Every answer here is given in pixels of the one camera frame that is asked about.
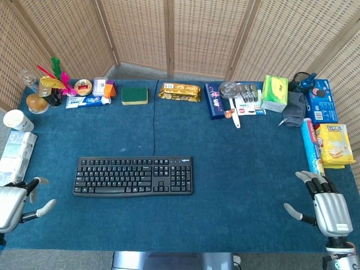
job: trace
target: floor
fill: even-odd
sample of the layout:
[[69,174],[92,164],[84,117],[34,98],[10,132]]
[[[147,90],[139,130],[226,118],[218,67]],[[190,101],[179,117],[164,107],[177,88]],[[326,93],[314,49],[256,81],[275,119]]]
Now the floor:
[[[109,79],[167,79],[165,71],[122,64],[112,68]],[[219,80],[207,76],[175,75],[177,80]],[[0,154],[7,141],[10,130],[0,124]],[[321,269],[322,254],[284,254],[284,253],[243,253],[243,270],[315,270]],[[106,270],[111,267],[113,253],[110,251],[70,251],[70,250],[5,250],[0,257],[0,270],[18,269],[77,269]]]

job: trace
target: blue tablecloth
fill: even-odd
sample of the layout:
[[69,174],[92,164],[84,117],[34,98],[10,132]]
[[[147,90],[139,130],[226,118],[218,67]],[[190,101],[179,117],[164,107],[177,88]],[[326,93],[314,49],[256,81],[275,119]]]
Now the blue tablecloth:
[[[185,82],[201,88],[205,82]],[[291,218],[283,203],[313,215],[297,170],[308,164],[300,129],[278,127],[281,114],[210,120],[200,103],[162,100],[162,81],[116,81],[111,105],[41,115],[20,109],[38,136],[26,179],[44,176],[31,211],[56,198],[47,216],[20,224],[7,235],[9,248],[136,251],[321,252],[327,239],[318,229]],[[148,105],[123,106],[122,87],[147,87]],[[193,156],[194,193],[126,199],[75,197],[79,156]],[[350,167],[327,170],[345,195],[360,242],[360,200]]]

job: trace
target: white box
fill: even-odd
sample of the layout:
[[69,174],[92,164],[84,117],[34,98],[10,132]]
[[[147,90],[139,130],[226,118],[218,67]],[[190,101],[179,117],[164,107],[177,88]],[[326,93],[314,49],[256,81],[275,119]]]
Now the white box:
[[0,160],[0,186],[24,180],[37,136],[11,131]]

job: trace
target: orange block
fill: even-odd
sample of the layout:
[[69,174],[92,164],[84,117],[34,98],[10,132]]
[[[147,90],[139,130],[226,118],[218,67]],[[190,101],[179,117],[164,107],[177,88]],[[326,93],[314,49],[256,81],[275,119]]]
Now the orange block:
[[103,91],[103,96],[106,98],[116,97],[116,90],[114,87],[114,83],[106,83],[105,89]]

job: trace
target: green feather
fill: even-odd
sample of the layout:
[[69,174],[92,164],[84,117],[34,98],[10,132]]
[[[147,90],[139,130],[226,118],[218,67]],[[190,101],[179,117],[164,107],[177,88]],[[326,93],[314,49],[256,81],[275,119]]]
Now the green feather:
[[52,61],[52,71],[54,72],[54,76],[61,81],[61,68],[60,68],[60,60],[55,56],[51,57]]

